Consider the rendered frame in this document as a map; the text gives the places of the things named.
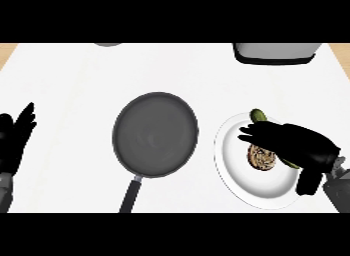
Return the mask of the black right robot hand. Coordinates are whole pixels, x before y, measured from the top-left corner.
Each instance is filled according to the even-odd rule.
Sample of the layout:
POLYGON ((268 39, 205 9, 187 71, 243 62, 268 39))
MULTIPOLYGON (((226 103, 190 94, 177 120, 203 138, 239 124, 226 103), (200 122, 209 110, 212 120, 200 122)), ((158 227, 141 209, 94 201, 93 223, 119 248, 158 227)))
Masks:
POLYGON ((341 148, 330 139, 313 130, 293 124, 258 121, 242 127, 237 138, 270 150, 276 155, 302 168, 296 194, 314 195, 322 176, 332 171, 341 148))

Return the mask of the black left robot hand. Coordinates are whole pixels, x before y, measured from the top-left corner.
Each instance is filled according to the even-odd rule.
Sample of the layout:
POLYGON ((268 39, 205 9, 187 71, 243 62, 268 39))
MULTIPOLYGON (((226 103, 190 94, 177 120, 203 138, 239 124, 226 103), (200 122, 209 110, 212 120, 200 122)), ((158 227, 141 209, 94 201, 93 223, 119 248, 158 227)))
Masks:
POLYGON ((16 174, 35 126, 34 103, 28 104, 17 119, 7 113, 0 114, 0 174, 16 174))

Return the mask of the brown cupcake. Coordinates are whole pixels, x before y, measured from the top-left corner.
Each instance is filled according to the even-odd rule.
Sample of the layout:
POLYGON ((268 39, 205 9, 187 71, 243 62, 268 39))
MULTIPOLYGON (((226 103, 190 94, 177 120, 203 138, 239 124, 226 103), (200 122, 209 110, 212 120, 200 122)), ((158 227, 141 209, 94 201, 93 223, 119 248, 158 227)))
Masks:
POLYGON ((268 171, 276 165, 276 154, 251 145, 248 148, 248 162, 254 169, 268 171))

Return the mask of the white round plate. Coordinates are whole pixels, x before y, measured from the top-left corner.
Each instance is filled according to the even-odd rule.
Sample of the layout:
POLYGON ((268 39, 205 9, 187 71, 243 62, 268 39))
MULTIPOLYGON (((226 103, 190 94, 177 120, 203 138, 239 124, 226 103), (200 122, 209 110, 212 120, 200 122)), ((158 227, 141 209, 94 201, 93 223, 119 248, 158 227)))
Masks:
POLYGON ((249 124, 248 113, 234 115, 223 123, 214 141, 214 163, 233 195, 260 209, 279 210, 299 198, 295 192, 299 171, 279 159, 267 171, 252 167, 248 161, 249 143, 237 138, 240 128, 249 124))

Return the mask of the dark grey frying pan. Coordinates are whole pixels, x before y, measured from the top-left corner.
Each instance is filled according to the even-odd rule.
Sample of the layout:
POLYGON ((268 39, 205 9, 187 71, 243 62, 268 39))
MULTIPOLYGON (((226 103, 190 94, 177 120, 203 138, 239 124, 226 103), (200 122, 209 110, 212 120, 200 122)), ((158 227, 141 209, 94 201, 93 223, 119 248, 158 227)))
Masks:
POLYGON ((124 107, 112 129, 116 159, 134 174, 119 212, 133 210, 143 178, 172 174, 195 152, 199 126, 184 100, 165 92, 138 96, 124 107))

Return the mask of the green cucumber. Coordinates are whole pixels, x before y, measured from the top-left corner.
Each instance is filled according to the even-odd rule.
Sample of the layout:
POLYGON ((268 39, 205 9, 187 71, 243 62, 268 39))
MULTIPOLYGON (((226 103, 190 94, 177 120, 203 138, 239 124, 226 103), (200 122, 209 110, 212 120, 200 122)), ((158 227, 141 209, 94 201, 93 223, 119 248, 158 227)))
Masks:
MULTIPOLYGON (((258 121, 265 121, 267 117, 264 115, 264 112, 260 109, 252 109, 249 112, 249 118, 251 121, 254 123, 257 123, 258 121)), ((280 161, 283 162, 285 165, 288 165, 291 168, 298 169, 298 166, 291 163, 288 160, 285 160, 283 158, 280 158, 280 161)))

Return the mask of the pale grey appliance black base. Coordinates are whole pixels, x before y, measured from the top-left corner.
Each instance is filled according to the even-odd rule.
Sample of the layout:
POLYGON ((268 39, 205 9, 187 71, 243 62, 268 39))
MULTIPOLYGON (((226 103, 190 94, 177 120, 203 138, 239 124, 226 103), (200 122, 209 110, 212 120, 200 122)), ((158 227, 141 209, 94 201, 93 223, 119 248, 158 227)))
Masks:
POLYGON ((236 60, 254 65, 307 64, 320 48, 320 43, 234 43, 236 60))

